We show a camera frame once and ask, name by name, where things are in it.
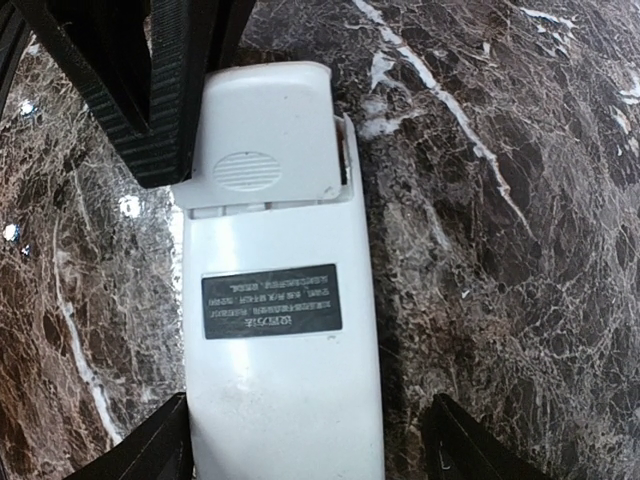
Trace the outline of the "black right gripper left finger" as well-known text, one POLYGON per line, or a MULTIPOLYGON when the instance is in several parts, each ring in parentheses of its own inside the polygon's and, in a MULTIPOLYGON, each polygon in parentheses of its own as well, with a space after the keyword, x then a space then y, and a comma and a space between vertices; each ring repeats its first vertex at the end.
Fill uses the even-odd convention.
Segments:
POLYGON ((121 443, 70 480, 183 480, 193 477, 187 398, 174 394, 121 443))

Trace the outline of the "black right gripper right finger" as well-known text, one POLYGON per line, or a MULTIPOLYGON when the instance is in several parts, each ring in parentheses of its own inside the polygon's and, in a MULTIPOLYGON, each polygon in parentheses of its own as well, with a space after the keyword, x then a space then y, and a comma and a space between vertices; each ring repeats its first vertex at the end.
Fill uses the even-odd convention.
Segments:
POLYGON ((547 479, 467 413, 447 394, 433 397, 422 420, 429 479, 547 479))

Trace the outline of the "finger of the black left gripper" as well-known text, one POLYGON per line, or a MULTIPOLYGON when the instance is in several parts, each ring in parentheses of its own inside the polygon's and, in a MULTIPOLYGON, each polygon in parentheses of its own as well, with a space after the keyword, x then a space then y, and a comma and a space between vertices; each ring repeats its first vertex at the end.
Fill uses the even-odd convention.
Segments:
POLYGON ((251 1, 12 1, 143 188, 190 178, 205 77, 251 1))

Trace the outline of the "white battery cover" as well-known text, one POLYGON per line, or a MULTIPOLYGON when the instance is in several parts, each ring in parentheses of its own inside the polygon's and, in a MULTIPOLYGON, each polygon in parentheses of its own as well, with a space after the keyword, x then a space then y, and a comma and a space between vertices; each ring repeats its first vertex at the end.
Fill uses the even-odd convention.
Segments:
POLYGON ((315 62, 237 67, 205 84, 184 208, 318 201, 341 189, 331 71, 315 62))

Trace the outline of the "white remote control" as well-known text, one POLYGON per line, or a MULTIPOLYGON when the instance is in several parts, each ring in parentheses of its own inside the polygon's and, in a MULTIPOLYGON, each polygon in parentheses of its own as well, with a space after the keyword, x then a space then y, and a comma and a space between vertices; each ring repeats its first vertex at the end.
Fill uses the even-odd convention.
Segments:
POLYGON ((329 201, 187 210, 183 334, 200 479, 381 479, 381 380, 355 129, 329 201))

